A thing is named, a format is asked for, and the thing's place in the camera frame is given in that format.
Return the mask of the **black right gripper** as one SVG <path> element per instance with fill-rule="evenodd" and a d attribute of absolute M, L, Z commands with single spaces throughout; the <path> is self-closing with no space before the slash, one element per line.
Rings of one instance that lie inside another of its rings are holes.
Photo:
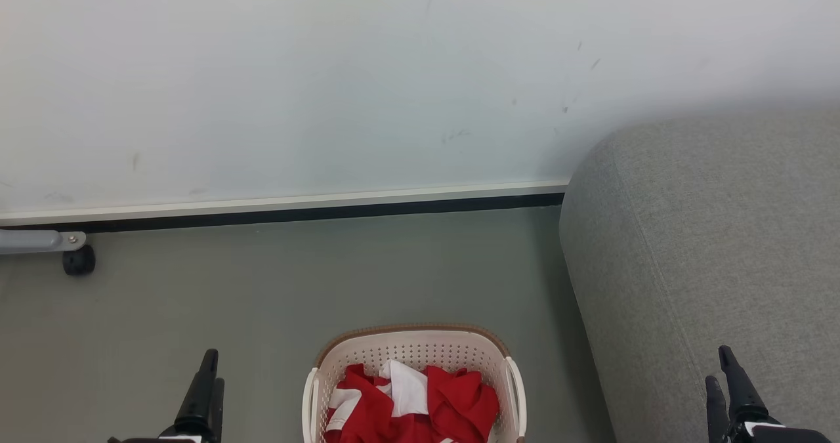
<path fill-rule="evenodd" d="M 738 425 L 727 436 L 729 419 L 733 425 L 750 422 L 767 422 L 768 408 L 743 366 L 728 345 L 718 347 L 718 359 L 726 376 L 729 395 L 727 416 L 726 398 L 719 381 L 714 376 L 705 377 L 706 426 L 709 443 L 720 442 L 779 442 L 779 443 L 829 443 L 824 434 L 807 429 L 777 424 Z"/>

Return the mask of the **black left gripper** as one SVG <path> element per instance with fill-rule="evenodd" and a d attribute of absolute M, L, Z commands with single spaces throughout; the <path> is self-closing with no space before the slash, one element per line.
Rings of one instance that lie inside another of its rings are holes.
<path fill-rule="evenodd" d="M 219 351 L 208 349 L 174 420 L 174 432 L 156 437 L 108 438 L 108 443 L 222 442 L 225 382 L 218 378 Z"/>

